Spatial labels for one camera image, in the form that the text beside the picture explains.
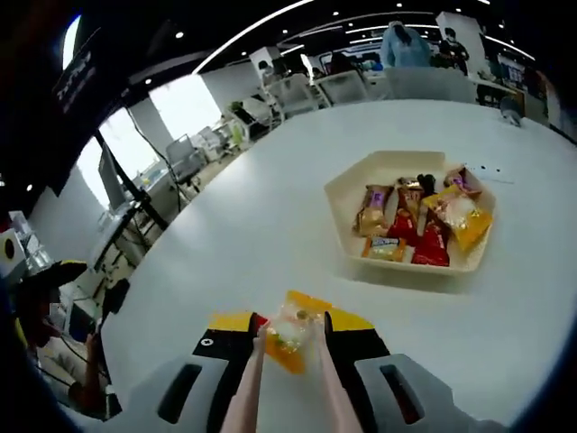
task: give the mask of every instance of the office chair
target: office chair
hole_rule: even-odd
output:
[[[475,103],[472,82],[460,70],[441,68],[386,68],[389,84],[385,99],[434,99]]]
[[[308,87],[307,77],[303,74],[291,75],[272,83],[265,88],[265,91],[274,101],[283,122],[293,115],[320,108],[320,104]]]
[[[269,132],[267,126],[256,120],[240,106],[231,107],[229,113],[241,125],[244,130],[244,137],[249,141],[258,140]]]
[[[190,186],[192,179],[206,166],[204,153],[192,146],[187,135],[169,144],[166,153],[179,185]]]
[[[317,79],[315,86],[328,106],[371,100],[367,84],[356,70]]]

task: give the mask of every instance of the beige tray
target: beige tray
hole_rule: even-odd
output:
[[[401,152],[382,151],[371,153],[365,159],[354,164],[350,169],[325,185],[325,193],[333,212],[334,223],[341,247],[345,254],[359,263],[366,263],[381,268],[397,269],[411,272],[441,273],[457,275],[472,272],[479,266],[485,246],[489,239],[491,227],[483,238],[467,254],[461,252],[453,236],[449,239],[447,252],[451,259],[449,267],[412,264],[410,262],[414,248],[408,247],[403,263],[387,262],[361,257],[365,238],[357,236],[353,230],[353,221],[359,211],[364,197],[365,186],[369,184],[393,185],[402,176],[415,176],[431,173],[436,178],[436,191],[443,190],[446,172],[458,164],[448,164],[442,152]],[[475,189],[482,189],[478,204],[494,215],[495,196],[485,188],[475,176],[467,171],[467,182]],[[393,193],[387,203],[385,217],[392,224],[397,210],[398,195]],[[423,234],[426,207],[421,207],[418,233]]]

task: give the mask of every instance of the white table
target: white table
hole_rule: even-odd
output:
[[[524,125],[492,108],[417,100],[288,120],[210,183],[133,274],[103,334],[121,404],[155,368],[194,349],[211,313],[272,315],[297,289],[370,320],[391,352],[448,383],[473,417],[512,423],[552,371],[577,294],[577,150]],[[444,278],[344,261],[323,186],[383,149],[446,152],[494,192],[496,222],[477,272]],[[259,431],[329,431],[312,370],[291,376],[265,359]],[[274,419],[277,411],[284,416]]]

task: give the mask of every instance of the yellow snack package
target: yellow snack package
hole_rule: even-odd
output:
[[[475,245],[493,222],[493,216],[479,208],[456,184],[424,198],[423,203],[451,227],[464,252]]]
[[[362,250],[362,257],[369,259],[387,260],[389,262],[402,262],[405,255],[407,241],[389,237],[368,237]]]

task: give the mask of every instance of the window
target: window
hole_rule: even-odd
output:
[[[100,173],[98,172],[100,155],[102,155],[100,144],[98,144],[96,138],[92,138],[88,144],[84,146],[84,149],[82,149],[76,165],[98,202],[104,209],[107,209],[109,200],[106,195],[105,185],[102,183]]]
[[[159,161],[151,146],[134,129],[133,120],[125,108],[108,117],[100,126],[100,133],[130,179]]]
[[[175,140],[213,126],[221,116],[200,75],[186,75],[152,90],[151,100]]]
[[[100,133],[130,179],[136,178],[159,161],[154,150],[134,129],[133,120],[125,108],[108,117],[100,126]],[[108,195],[98,172],[101,155],[100,144],[92,138],[82,150],[77,166],[98,202],[108,208]]]

